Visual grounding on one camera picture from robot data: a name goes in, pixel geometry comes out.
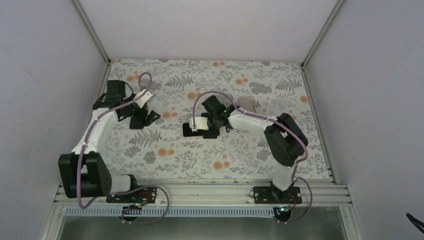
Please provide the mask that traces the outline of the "bare black phone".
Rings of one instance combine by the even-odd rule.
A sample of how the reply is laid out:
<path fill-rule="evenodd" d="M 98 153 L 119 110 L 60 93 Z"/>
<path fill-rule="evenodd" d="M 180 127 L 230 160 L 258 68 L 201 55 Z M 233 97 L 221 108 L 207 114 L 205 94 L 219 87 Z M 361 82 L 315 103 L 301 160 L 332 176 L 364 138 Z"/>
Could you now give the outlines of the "bare black phone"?
<path fill-rule="evenodd" d="M 129 128 L 131 130 L 142 130 L 144 125 L 145 115 L 143 113 L 135 114 L 130 118 Z"/>

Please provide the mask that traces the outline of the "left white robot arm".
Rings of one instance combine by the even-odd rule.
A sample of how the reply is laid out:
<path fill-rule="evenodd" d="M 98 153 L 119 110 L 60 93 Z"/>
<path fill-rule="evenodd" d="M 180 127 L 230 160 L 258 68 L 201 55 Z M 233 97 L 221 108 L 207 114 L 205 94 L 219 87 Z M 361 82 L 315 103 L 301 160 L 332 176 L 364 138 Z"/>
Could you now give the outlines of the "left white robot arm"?
<path fill-rule="evenodd" d="M 103 93 L 92 106 L 89 126 L 71 153 L 62 154 L 58 167 L 65 195 L 77 197 L 106 197 L 119 193 L 131 203 L 139 197 L 139 188 L 131 174 L 112 175 L 104 159 L 108 142 L 115 125 L 130 119 L 132 130 L 148 127 L 160 118 L 147 103 L 154 98 L 150 90 L 126 93 L 128 84 L 122 80 L 110 80 Z"/>

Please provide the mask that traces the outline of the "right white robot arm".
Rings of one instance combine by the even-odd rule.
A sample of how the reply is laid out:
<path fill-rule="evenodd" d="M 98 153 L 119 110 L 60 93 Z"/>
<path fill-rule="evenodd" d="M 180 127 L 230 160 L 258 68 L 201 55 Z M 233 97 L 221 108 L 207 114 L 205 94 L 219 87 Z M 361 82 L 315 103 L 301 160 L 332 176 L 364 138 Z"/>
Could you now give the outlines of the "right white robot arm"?
<path fill-rule="evenodd" d="M 216 137 L 221 128 L 243 130 L 265 138 L 271 155 L 276 160 L 272 178 L 271 198 L 278 204 L 290 197 L 295 183 L 298 163 L 308 156 L 309 141 L 293 117 L 287 113 L 266 116 L 237 106 L 234 102 L 226 107 L 216 97 L 217 92 L 202 102 L 205 113 L 192 115 L 189 127 L 193 133 L 201 132 L 208 138 Z"/>

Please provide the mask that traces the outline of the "beige phone case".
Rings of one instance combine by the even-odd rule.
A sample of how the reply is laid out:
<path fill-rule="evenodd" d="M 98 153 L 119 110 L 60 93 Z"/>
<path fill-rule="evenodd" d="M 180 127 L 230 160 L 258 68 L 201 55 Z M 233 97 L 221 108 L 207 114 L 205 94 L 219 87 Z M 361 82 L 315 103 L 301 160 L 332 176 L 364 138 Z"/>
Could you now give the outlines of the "beige phone case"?
<path fill-rule="evenodd" d="M 255 100 L 251 95 L 243 95 L 238 97 L 239 107 L 252 113 L 256 113 Z"/>

